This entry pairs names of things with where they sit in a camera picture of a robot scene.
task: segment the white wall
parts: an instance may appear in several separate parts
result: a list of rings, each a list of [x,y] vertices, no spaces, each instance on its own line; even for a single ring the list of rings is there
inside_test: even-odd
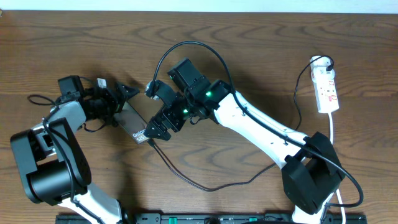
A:
[[[3,10],[398,14],[398,0],[1,0]]]

